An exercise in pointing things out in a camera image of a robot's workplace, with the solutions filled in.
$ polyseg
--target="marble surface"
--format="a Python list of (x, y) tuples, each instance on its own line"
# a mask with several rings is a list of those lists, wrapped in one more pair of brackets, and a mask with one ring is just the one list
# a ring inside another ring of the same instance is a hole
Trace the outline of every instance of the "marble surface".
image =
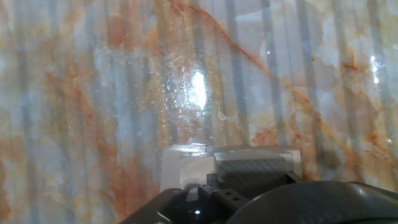
[(118, 223), (173, 144), (398, 192), (398, 1), (0, 0), (0, 223)]

